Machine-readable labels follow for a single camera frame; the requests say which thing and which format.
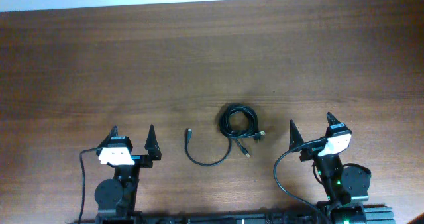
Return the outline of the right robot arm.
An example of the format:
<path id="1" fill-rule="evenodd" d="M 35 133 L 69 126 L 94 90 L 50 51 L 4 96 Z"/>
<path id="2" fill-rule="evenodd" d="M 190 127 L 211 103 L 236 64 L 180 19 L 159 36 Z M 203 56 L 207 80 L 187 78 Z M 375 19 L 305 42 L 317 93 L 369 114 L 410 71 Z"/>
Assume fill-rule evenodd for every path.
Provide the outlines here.
<path id="1" fill-rule="evenodd" d="M 370 169 L 355 163 L 341 162 L 339 156 L 350 145 L 352 131 L 332 113 L 327 113 L 325 134 L 305 142 L 294 121 L 289 122 L 288 152 L 300 153 L 302 162 L 312 161 L 314 176 L 327 195 L 327 201 L 311 204 L 324 223 L 365 223 L 362 203 L 369 200 Z"/>

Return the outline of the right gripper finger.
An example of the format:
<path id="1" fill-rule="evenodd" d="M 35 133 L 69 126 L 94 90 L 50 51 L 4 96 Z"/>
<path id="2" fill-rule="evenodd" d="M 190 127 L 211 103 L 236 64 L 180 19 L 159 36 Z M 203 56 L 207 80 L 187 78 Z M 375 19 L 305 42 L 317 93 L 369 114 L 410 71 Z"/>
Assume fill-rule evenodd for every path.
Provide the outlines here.
<path id="1" fill-rule="evenodd" d="M 331 112 L 327 112 L 327 121 L 329 126 L 341 124 L 341 122 Z"/>
<path id="2" fill-rule="evenodd" d="M 295 125 L 292 119 L 289 122 L 289 127 L 290 127 L 289 150 L 293 150 L 303 145 L 305 142 L 303 140 L 302 135 L 299 132 L 299 129 L 297 128 L 297 126 Z"/>

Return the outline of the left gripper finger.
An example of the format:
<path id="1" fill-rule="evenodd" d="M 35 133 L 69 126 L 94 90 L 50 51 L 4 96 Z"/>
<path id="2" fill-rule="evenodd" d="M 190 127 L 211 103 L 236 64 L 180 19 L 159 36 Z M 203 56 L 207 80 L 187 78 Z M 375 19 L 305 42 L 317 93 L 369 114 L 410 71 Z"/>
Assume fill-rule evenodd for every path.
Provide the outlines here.
<path id="1" fill-rule="evenodd" d="M 118 126 L 114 125 L 109 132 L 109 134 L 103 139 L 103 141 L 100 143 L 100 145 L 96 149 L 96 155 L 100 155 L 103 148 L 107 147 L 112 137 L 115 137 L 118 135 Z"/>
<path id="2" fill-rule="evenodd" d="M 159 161 L 162 159 L 162 152 L 156 139 L 154 125 L 151 125 L 149 128 L 144 148 L 148 151 L 148 155 L 152 160 Z"/>

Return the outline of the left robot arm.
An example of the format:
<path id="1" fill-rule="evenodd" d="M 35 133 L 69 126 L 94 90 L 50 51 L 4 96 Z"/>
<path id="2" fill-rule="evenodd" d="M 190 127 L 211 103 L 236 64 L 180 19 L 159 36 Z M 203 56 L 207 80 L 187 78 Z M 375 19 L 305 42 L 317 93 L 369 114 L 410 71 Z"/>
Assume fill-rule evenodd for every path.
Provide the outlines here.
<path id="1" fill-rule="evenodd" d="M 147 154 L 132 155 L 130 138 L 119 135 L 116 126 L 97 147 L 100 163 L 112 167 L 114 175 L 95 189 L 96 223 L 144 223 L 142 214 L 135 210 L 140 169 L 151 168 L 154 161 L 162 159 L 154 125 L 149 128 L 144 148 Z"/>

